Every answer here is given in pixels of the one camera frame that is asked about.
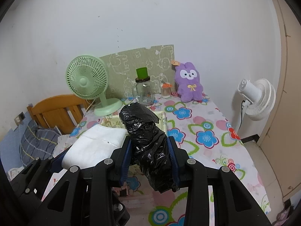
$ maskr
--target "purple plush toy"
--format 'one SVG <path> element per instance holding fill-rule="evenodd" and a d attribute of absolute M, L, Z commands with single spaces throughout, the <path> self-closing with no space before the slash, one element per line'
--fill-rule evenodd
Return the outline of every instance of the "purple plush toy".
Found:
<path fill-rule="evenodd" d="M 191 62 L 176 66 L 175 81 L 178 84 L 178 94 L 181 101 L 186 103 L 191 100 L 203 99 L 203 86 L 200 84 L 200 75 Z"/>

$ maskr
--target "wooden headboard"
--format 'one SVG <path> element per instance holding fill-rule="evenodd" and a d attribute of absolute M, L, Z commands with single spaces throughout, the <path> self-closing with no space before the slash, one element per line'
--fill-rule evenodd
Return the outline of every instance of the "wooden headboard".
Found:
<path fill-rule="evenodd" d="M 83 113 L 79 105 L 88 108 L 89 103 L 73 94 L 59 95 L 47 98 L 37 103 L 34 107 L 28 106 L 27 110 L 33 120 L 44 128 L 57 126 L 64 134 L 70 134 L 75 128 L 67 109 L 69 108 L 76 123 L 79 124 Z"/>

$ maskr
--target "patterned cardboard panel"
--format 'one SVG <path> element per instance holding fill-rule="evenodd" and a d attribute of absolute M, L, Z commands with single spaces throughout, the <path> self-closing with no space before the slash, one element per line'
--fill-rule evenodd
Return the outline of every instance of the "patterned cardboard panel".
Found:
<path fill-rule="evenodd" d="M 132 96 L 132 86 L 136 84 L 136 69 L 147 67 L 154 93 L 160 93 L 161 80 L 175 85 L 174 46 L 153 46 L 150 49 L 138 48 L 100 57 L 109 72 L 107 98 L 125 98 Z"/>

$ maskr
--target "white fan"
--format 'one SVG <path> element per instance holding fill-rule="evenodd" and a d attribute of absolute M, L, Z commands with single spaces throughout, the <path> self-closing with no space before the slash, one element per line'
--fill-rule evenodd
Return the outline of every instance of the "white fan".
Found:
<path fill-rule="evenodd" d="M 253 121 L 265 118 L 273 109 L 276 100 L 276 91 L 267 79 L 259 79 L 251 83 L 243 79 L 238 85 L 238 92 L 246 98 L 242 104 L 241 122 L 246 114 Z"/>

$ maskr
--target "blue wall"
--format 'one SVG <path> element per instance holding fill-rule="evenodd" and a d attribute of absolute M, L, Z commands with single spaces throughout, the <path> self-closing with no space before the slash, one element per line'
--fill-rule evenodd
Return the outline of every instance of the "blue wall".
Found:
<path fill-rule="evenodd" d="M 13 167 L 22 166 L 19 152 L 20 141 L 30 120 L 31 117 L 26 112 L 22 124 L 14 131 L 10 129 L 0 142 L 0 156 L 5 172 Z"/>

